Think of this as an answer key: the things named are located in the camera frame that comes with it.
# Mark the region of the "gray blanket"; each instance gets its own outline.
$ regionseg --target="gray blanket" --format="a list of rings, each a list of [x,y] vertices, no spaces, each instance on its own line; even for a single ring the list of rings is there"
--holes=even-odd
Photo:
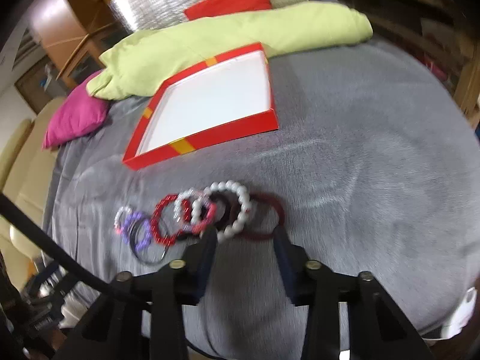
[[[122,155],[148,99],[114,103],[103,128],[61,150],[45,231],[106,281],[145,274],[158,267],[115,234],[117,209],[152,212],[168,193],[239,180],[283,199],[287,231],[311,257],[344,274],[372,271],[419,330],[436,326],[480,270],[479,145],[447,91],[380,40],[273,58],[270,69],[278,131],[137,172]],[[273,221],[259,210],[251,227]],[[85,285],[75,294],[98,295]],[[218,247],[205,298],[184,308],[187,338],[235,359],[298,359],[306,316],[285,296],[272,244],[240,239]]]

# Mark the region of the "light green pillow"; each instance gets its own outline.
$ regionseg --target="light green pillow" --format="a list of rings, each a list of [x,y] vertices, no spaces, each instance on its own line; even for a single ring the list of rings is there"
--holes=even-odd
[[[87,84],[90,95],[120,100],[152,96],[164,80],[217,54],[261,42],[267,57],[356,44],[373,34],[365,15],[341,4],[307,1],[289,7],[203,17],[143,30],[105,51],[106,69]]]

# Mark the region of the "white pearl bracelet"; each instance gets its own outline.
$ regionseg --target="white pearl bracelet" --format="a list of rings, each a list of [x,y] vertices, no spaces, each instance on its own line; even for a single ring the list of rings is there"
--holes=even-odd
[[[249,219],[249,212],[251,210],[250,195],[245,186],[241,185],[237,181],[221,181],[219,183],[212,183],[210,187],[207,187],[203,190],[205,195],[210,196],[213,192],[224,192],[229,191],[233,192],[238,196],[238,202],[241,204],[241,210],[238,213],[237,219],[225,227],[224,231],[219,231],[217,233],[217,240],[219,243],[225,241],[226,239],[232,238],[235,234],[241,233],[245,223]]]

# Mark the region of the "purple bracelet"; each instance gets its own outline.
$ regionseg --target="purple bracelet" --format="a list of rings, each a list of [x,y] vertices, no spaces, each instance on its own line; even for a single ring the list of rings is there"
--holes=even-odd
[[[125,242],[127,245],[130,244],[130,231],[131,227],[135,224],[136,221],[143,220],[147,221],[147,231],[145,232],[145,237],[135,245],[135,250],[136,251],[141,251],[152,243],[152,231],[150,228],[150,222],[149,222],[149,216],[142,211],[134,211],[130,215],[128,215],[123,222],[121,226],[121,235],[123,238],[123,242]]]

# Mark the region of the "bracelet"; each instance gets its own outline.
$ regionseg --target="bracelet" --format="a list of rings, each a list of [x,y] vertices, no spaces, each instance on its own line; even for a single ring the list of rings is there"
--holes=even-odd
[[[134,222],[145,218],[148,218],[148,215],[142,211],[133,211],[125,218],[125,221],[121,225],[121,235],[126,244],[128,244],[130,241],[131,227],[133,226]],[[148,234],[150,235],[150,242],[152,242],[151,232],[148,231]]]
[[[224,230],[225,226],[229,224],[231,216],[232,205],[230,204],[230,200],[223,193],[218,192],[212,193],[210,195],[210,200],[212,200],[213,203],[222,202],[225,206],[225,211],[223,212],[222,217],[218,221],[213,223],[213,226],[215,226],[217,230]]]
[[[229,180],[226,182],[221,181],[219,183],[212,183],[210,187],[203,190],[203,193],[209,196],[212,192],[217,191],[229,191],[235,193],[238,196],[238,204],[241,208],[240,212],[237,214],[237,219],[235,219],[231,225],[227,225],[225,230],[217,233],[217,240],[219,243],[222,243],[226,239],[233,238],[236,234],[242,232],[245,223],[249,219],[251,202],[247,188],[237,181]]]
[[[152,227],[150,226],[150,220],[148,219],[148,216],[142,217],[141,219],[138,220],[138,222],[140,222],[140,226],[138,228],[137,233],[140,231],[142,226],[145,226],[146,229],[145,229],[145,236],[140,240],[140,242],[138,242],[135,245],[135,250],[137,252],[142,251],[143,249],[146,249],[147,247],[149,247],[153,239]]]
[[[182,209],[182,201],[191,197],[194,197],[195,200],[191,205],[191,221],[188,223],[188,221],[182,220],[180,211]],[[200,218],[202,207],[205,207],[207,210],[203,219]],[[178,194],[175,200],[174,218],[181,223],[181,231],[197,235],[202,233],[207,225],[213,223],[216,210],[217,206],[210,201],[210,198],[208,198],[205,193],[190,188],[189,190]]]
[[[250,194],[251,200],[260,203],[266,203],[273,207],[273,209],[277,212],[278,215],[278,223],[274,227],[277,228],[278,226],[283,226],[285,224],[285,210],[283,209],[282,203],[278,199],[278,197],[273,193],[262,193],[262,192],[255,192]],[[239,205],[233,207],[232,214],[230,217],[235,217],[237,212],[239,211]],[[240,237],[244,239],[248,239],[250,241],[268,241],[273,238],[273,232],[271,233],[255,233],[245,229],[241,234]]]
[[[122,215],[128,216],[131,215],[133,209],[130,206],[121,206],[117,213],[115,214],[115,219],[113,220],[113,227],[117,234],[122,233],[122,221],[120,220]]]
[[[150,218],[150,226],[152,228],[153,239],[156,243],[163,244],[165,246],[171,246],[175,243],[177,239],[175,235],[165,235],[165,237],[163,237],[162,234],[160,234],[160,228],[158,227],[158,222],[161,219],[162,210],[167,205],[174,202],[177,196],[178,195],[167,195],[155,206],[152,217]]]
[[[147,266],[156,266],[158,264],[160,264],[163,259],[165,258],[166,254],[167,254],[167,251],[169,250],[169,246],[168,245],[165,245],[164,249],[163,249],[163,253],[162,253],[162,256],[160,257],[159,260],[157,261],[148,261],[142,257],[140,257],[140,254],[139,252],[141,251],[141,249],[138,248],[138,246],[140,245],[140,243],[142,241],[140,241],[139,244],[137,244],[137,234],[138,232],[140,231],[140,229],[142,228],[143,225],[146,225],[146,226],[150,226],[150,223],[149,223],[149,220],[147,217],[145,218],[142,218],[142,219],[138,219],[138,220],[135,220],[133,222],[133,225],[131,227],[131,231],[130,231],[130,236],[129,236],[129,242],[130,242],[130,249],[131,249],[131,252],[133,253],[133,255],[135,256],[135,258],[140,261],[141,263],[147,265]]]
[[[174,219],[177,220],[177,222],[180,222],[182,220],[182,217],[180,215],[180,211],[183,211],[183,221],[184,222],[190,222],[191,221],[191,207],[190,207],[190,202],[188,201],[188,199],[177,198],[175,200],[175,209],[174,209],[174,216],[173,217],[174,217]]]
[[[158,221],[161,218],[163,209],[167,205],[169,205],[170,203],[177,200],[178,197],[179,197],[179,195],[167,195],[162,200],[160,200],[160,202],[155,207],[153,215],[150,219],[150,225],[152,227],[153,238],[154,238],[155,242],[157,242],[157,243],[167,245],[167,246],[171,246],[177,241],[178,237],[183,236],[185,233],[191,233],[191,234],[194,234],[194,235],[198,235],[203,230],[205,230],[207,225],[211,224],[213,222],[214,218],[215,218],[215,212],[216,212],[217,206],[214,203],[208,201],[208,204],[209,204],[208,212],[207,212],[205,218],[202,221],[200,221],[200,223],[196,223],[194,225],[192,225],[191,223],[185,223],[183,228],[178,230],[177,233],[175,233],[173,235],[163,236],[160,233],[160,228],[158,227]]]

